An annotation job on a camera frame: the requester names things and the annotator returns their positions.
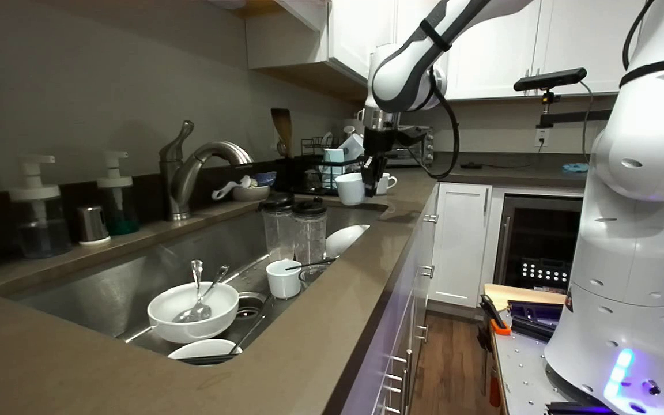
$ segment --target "mug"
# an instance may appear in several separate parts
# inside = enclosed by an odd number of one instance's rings
[[[302,290],[300,266],[302,266],[300,260],[283,259],[283,260],[272,260],[264,267],[267,286],[275,298],[292,298]]]
[[[346,173],[335,179],[342,206],[359,206],[363,202],[363,182],[359,173]]]
[[[399,185],[397,175],[383,173],[381,181],[376,182],[376,194],[388,194]]]

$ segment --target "dish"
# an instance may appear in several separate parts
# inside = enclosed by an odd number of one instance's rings
[[[235,348],[235,342],[227,339],[200,339],[186,347],[176,348],[169,357],[170,360],[196,360],[196,357],[223,357]]]
[[[342,256],[344,251],[347,251],[351,245],[354,245],[354,241],[366,230],[369,227],[346,227],[337,233],[331,233],[328,241],[324,241],[324,247],[328,247],[328,256],[337,259]]]
[[[232,325],[238,316],[240,293],[232,286],[218,283],[202,302],[212,307],[210,319],[176,324],[172,319],[179,312],[196,305],[196,286],[182,283],[159,293],[147,305],[151,334],[170,343],[192,343],[197,339],[216,338]]]

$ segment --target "blue light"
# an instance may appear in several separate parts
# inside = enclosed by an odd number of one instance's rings
[[[609,401],[612,401],[616,406],[621,406],[625,401],[621,398],[621,385],[627,381],[631,362],[633,362],[633,351],[631,348],[621,351],[617,357],[616,357],[616,364],[610,369],[610,379],[609,379],[609,384],[603,387],[603,398]]]
[[[617,356],[616,364],[617,364],[617,368],[630,368],[631,360],[633,360],[633,351],[631,351],[631,348],[625,348],[625,351]]]

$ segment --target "wall oven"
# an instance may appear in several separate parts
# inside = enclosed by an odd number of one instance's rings
[[[580,204],[579,197],[504,194],[494,281],[564,290]]]

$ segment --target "stainless steel sink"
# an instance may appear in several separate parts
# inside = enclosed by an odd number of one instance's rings
[[[328,209],[328,236],[344,227],[374,225],[381,212],[381,206]],[[162,290],[192,281],[192,259],[200,259],[206,273],[227,266],[227,283],[241,295],[240,313],[221,334],[223,339],[240,342],[259,325],[245,339],[247,348],[292,305],[292,301],[275,301],[270,295],[264,266],[275,260],[275,255],[264,251],[263,220],[259,212],[208,227],[170,245],[156,245],[105,271],[80,273],[57,286],[48,283],[28,289],[25,293],[6,293],[4,298],[125,343],[169,356],[177,347],[150,334],[146,310]],[[313,283],[321,274],[323,271],[307,274],[307,283]]]

